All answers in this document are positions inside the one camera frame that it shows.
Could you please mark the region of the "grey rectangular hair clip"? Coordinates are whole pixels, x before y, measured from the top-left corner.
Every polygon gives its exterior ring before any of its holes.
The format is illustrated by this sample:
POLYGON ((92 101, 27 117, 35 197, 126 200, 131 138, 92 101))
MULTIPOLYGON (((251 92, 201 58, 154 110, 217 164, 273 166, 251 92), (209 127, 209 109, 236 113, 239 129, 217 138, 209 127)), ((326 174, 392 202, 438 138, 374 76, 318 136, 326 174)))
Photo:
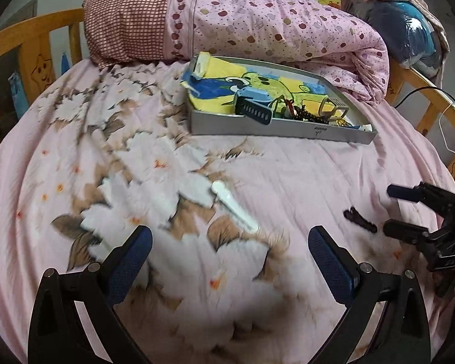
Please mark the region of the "grey rectangular hair clip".
POLYGON ((344 118, 348 111, 349 107, 346 103, 343 103, 339 99, 324 97, 320 102, 318 115, 327 122, 330 122, 344 118))

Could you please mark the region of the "white hair clip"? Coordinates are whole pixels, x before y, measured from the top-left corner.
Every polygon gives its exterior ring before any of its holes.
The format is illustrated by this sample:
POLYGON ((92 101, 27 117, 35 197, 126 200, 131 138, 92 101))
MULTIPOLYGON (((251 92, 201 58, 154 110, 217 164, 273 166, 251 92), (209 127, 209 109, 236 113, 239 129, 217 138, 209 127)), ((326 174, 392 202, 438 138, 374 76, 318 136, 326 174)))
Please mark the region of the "white hair clip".
POLYGON ((260 225, 258 222, 238 204, 223 181, 214 181, 211 185, 211 192, 215 194, 217 201, 223 204, 238 219, 247 233, 257 233, 259 231, 260 225))

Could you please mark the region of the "light blue smart watch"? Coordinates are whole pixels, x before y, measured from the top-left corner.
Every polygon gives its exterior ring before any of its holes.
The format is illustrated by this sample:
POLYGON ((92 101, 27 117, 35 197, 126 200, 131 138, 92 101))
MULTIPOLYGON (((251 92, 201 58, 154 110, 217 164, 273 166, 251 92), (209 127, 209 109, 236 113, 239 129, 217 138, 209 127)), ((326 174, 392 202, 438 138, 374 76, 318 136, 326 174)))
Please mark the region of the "light blue smart watch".
POLYGON ((244 115, 267 126, 273 118, 272 103, 273 99, 267 91, 247 86, 236 92, 234 112, 236 115, 244 115))

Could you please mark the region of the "pink floral bed sheet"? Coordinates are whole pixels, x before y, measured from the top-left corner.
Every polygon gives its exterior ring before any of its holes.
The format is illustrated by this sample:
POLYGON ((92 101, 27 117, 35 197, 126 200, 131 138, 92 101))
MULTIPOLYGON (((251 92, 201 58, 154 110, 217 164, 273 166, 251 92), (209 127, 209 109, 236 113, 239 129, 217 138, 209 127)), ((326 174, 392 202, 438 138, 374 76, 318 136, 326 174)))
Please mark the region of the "pink floral bed sheet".
POLYGON ((438 298, 424 258, 343 217, 429 229, 423 205, 389 199, 391 183, 455 191, 432 146, 387 103, 361 103, 368 145, 278 137, 193 137, 184 65, 101 71, 82 61, 30 107, 0 145, 0 336, 25 362, 45 270, 82 270, 143 224, 153 250, 117 312, 156 363, 305 363, 343 314, 307 247, 323 225, 357 261, 413 269, 431 346, 455 293, 438 298), (211 192, 221 180, 260 225, 247 233, 211 192))

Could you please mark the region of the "frog drawing paper in tray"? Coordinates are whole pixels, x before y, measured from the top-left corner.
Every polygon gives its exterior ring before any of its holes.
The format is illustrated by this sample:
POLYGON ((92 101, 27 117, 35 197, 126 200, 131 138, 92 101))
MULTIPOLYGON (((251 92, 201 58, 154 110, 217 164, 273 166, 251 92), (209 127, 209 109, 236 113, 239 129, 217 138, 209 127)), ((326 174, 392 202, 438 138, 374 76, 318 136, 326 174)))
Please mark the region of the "frog drawing paper in tray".
POLYGON ((261 74, 208 52, 197 56, 194 67, 186 70, 180 84, 186 88, 194 108, 207 113, 233 114, 235 94, 246 89, 261 91, 276 113, 289 101, 317 114, 321 102, 328 98, 323 85, 261 74))

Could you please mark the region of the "pink dotted rolled quilt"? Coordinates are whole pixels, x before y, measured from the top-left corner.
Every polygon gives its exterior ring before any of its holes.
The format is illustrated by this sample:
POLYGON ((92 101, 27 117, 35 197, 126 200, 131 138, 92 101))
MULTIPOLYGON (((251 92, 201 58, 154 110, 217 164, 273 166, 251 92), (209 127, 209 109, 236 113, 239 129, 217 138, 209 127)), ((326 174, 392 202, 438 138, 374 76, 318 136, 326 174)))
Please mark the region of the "pink dotted rolled quilt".
POLYGON ((207 52, 289 65, 381 102, 389 56, 366 22, 315 0, 84 0, 84 32, 99 67, 187 61, 207 52))

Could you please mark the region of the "grey door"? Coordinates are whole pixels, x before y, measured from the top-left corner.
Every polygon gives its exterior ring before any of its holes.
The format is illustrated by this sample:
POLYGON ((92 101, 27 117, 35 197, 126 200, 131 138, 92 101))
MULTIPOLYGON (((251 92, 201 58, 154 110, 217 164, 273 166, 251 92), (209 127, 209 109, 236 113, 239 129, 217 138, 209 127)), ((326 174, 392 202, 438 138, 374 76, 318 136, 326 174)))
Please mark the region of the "grey door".
POLYGON ((0 31, 37 16, 38 0, 30 0, 0 25, 0 31))

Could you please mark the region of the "wooden bed rail right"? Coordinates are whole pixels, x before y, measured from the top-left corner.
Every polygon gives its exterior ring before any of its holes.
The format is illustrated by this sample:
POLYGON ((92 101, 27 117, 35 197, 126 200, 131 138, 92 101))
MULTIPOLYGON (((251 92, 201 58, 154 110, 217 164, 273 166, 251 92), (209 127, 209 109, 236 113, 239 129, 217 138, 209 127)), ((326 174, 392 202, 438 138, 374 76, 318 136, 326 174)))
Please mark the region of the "wooden bed rail right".
POLYGON ((400 109, 412 96, 424 97, 426 110, 416 123, 415 129, 427 137, 432 128, 437 125, 444 145, 447 146, 441 119, 444 118, 455 131, 455 101, 415 69, 405 69, 393 58, 389 60, 389 67, 390 76, 386 94, 388 104, 400 109))

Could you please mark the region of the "wooden bed rail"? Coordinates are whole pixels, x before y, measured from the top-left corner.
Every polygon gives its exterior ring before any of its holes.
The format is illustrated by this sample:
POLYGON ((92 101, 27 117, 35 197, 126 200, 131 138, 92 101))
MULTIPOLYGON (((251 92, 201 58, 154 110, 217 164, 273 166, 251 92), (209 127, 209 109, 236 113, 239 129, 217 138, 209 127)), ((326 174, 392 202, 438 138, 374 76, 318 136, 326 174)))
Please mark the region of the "wooden bed rail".
POLYGON ((36 16, 0 31, 0 58, 18 51, 19 75, 28 103, 33 103, 56 80, 50 45, 52 31, 68 30, 72 65, 83 59, 80 37, 83 20, 83 8, 75 8, 36 16))
POLYGON ((416 123, 415 129, 427 137, 432 128, 437 125, 444 145, 447 146, 441 119, 444 118, 455 131, 455 101, 415 69, 405 69, 393 58, 389 60, 389 67, 390 76, 386 94, 388 104, 400 109, 412 96, 424 97, 426 110, 416 123))

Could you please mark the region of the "wooden bed rail left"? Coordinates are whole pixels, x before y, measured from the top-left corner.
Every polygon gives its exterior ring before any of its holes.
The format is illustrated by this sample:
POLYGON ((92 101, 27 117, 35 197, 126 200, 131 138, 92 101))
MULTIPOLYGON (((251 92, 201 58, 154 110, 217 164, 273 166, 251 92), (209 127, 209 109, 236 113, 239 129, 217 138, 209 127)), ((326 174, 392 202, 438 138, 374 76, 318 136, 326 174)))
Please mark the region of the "wooden bed rail left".
POLYGON ((56 80, 50 45, 52 31, 68 30, 72 65, 83 59, 80 37, 83 20, 83 8, 75 8, 36 16, 0 31, 0 58, 18 51, 19 75, 28 103, 33 103, 56 80))

